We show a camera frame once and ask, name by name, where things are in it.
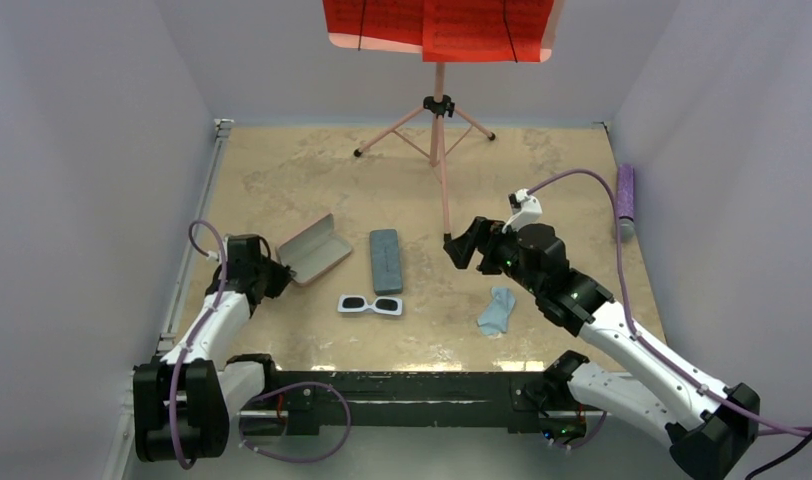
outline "blue cleaning cloth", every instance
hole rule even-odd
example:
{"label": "blue cleaning cloth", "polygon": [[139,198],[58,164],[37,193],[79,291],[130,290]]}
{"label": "blue cleaning cloth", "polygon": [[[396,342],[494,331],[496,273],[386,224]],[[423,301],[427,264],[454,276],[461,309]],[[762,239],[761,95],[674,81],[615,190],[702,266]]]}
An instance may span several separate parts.
{"label": "blue cleaning cloth", "polygon": [[515,306],[515,296],[506,287],[492,287],[491,296],[491,303],[477,319],[477,325],[483,335],[506,333],[509,328],[509,314]]}

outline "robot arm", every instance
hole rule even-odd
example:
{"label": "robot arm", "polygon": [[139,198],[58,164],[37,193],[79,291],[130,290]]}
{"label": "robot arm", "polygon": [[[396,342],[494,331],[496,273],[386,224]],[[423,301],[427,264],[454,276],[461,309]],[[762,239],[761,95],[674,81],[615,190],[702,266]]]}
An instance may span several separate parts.
{"label": "robot arm", "polygon": [[[477,217],[462,236],[445,243],[453,264],[465,269],[474,251],[479,251],[479,272],[512,278],[533,295],[545,318],[604,351],[632,374],[632,380],[627,380],[576,352],[566,352],[545,372],[551,394],[611,412],[637,426],[667,446],[692,478],[726,476],[756,438],[757,424],[704,393],[715,392],[758,413],[756,393],[744,384],[729,388],[702,372],[638,322],[633,333],[613,295],[570,267],[565,245],[553,227],[533,223],[533,215],[518,215],[540,211],[537,204],[526,205],[535,199],[517,194],[509,198],[514,212],[509,221]],[[692,372],[703,388],[694,388],[653,355],[640,344],[640,336],[668,360]]]}
{"label": "robot arm", "polygon": [[141,461],[175,458],[168,399],[171,375],[184,348],[177,425],[186,458],[220,456],[229,438],[231,418],[270,385],[275,366],[269,355],[227,358],[233,338],[256,307],[265,297],[278,297],[291,281],[290,267],[272,260],[270,252],[267,257],[262,255],[261,241],[257,235],[225,239],[227,279],[221,302],[213,306],[220,285],[218,267],[197,316],[202,318],[213,310],[209,321],[200,330],[192,325],[170,352],[135,368],[135,448]]}

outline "beige marble surface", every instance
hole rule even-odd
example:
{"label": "beige marble surface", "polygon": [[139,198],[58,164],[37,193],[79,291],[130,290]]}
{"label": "beige marble surface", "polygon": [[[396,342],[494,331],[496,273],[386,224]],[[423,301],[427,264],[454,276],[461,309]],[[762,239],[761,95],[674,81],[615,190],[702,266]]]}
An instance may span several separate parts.
{"label": "beige marble surface", "polygon": [[[270,353],[283,369],[540,370],[568,349],[611,370],[609,357],[554,327],[532,297],[505,277],[453,268],[442,250],[441,188],[425,157],[390,135],[366,152],[353,150],[375,128],[235,128],[208,219],[222,233],[258,233],[271,244],[332,211],[353,253],[306,287],[290,286],[266,299],[235,339],[232,353]],[[452,145],[464,130],[447,131]],[[614,184],[616,167],[602,129],[495,129],[489,142],[472,132],[448,157],[454,236],[474,216],[506,219],[507,195],[560,171],[584,167]],[[428,149],[429,130],[404,134]],[[571,265],[618,296],[609,202],[593,179],[572,176],[539,192],[542,222],[567,245]],[[404,268],[404,315],[346,318],[343,293],[373,298],[368,246],[371,230],[395,228]],[[214,248],[210,239],[204,246]],[[638,245],[625,247],[634,316],[662,338]],[[187,329],[202,305],[214,264],[199,260],[191,282]],[[492,286],[516,298],[509,331],[483,336],[476,325]]]}

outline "white sunglasses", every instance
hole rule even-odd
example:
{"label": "white sunglasses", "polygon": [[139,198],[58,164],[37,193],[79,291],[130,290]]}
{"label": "white sunglasses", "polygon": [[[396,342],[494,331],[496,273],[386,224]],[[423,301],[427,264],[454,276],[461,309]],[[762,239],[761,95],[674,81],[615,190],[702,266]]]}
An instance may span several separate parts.
{"label": "white sunglasses", "polygon": [[338,299],[338,311],[341,313],[364,313],[372,311],[381,315],[402,315],[403,300],[394,297],[377,297],[374,303],[362,295],[342,295]]}

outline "pink music stand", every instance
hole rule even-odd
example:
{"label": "pink music stand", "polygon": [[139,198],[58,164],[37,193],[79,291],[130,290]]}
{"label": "pink music stand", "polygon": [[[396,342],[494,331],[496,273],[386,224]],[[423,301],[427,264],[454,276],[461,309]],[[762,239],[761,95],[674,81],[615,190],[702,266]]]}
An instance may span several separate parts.
{"label": "pink music stand", "polygon": [[[565,0],[556,0],[553,3],[553,9],[551,10],[550,17],[547,21],[547,26],[544,30],[544,36],[542,37],[541,42],[541,56],[539,58],[540,62],[546,62],[550,55],[553,53],[553,43],[556,40],[556,25],[559,22],[559,15],[562,12],[562,7],[565,4]],[[358,35],[349,35],[343,33],[330,33],[329,40],[332,42],[333,45],[336,47],[341,48],[359,48],[359,41],[360,37]],[[400,53],[422,53],[421,46],[419,45],[410,45],[406,43],[400,42],[393,42],[390,40],[381,40],[378,38],[372,38],[363,36],[361,37],[361,45],[362,49],[364,50],[381,50],[387,52],[400,52]],[[393,125],[388,127],[387,129],[380,132],[379,135],[370,139],[369,141],[365,142],[364,144],[360,145],[359,148],[353,151],[353,155],[356,157],[361,157],[363,153],[365,153],[369,148],[371,148],[375,143],[379,142],[383,138],[387,137],[389,134],[393,133],[400,137],[401,140],[409,144],[412,148],[423,154],[425,157],[429,159],[430,167],[433,168],[436,165],[441,166],[441,203],[442,203],[442,212],[444,215],[444,239],[449,240],[451,238],[451,228],[450,228],[450,209],[447,202],[447,155],[459,145],[459,142],[465,138],[468,133],[471,132],[471,129],[476,128],[483,135],[485,135],[489,140],[494,140],[497,138],[493,132],[489,131],[485,128],[480,122],[478,122],[474,117],[468,115],[459,105],[453,103],[449,96],[444,94],[444,70],[445,70],[445,63],[444,62],[437,62],[435,64],[435,89],[433,90],[433,95],[430,97],[426,97],[424,99],[424,104],[415,108],[411,112],[407,113],[403,116],[400,120],[394,122]],[[417,117],[421,112],[424,110],[429,111],[433,115],[432,120],[432,134],[430,136],[430,153],[427,153],[421,147],[415,145],[414,142],[409,140],[408,138],[404,137],[403,134],[397,131],[398,128],[403,126],[404,123],[408,122],[409,120]],[[471,124],[470,127],[459,137],[459,140],[453,144],[450,149],[445,150],[444,146],[444,115],[447,114],[449,116],[453,116],[453,114],[457,114],[462,117],[466,122]]]}

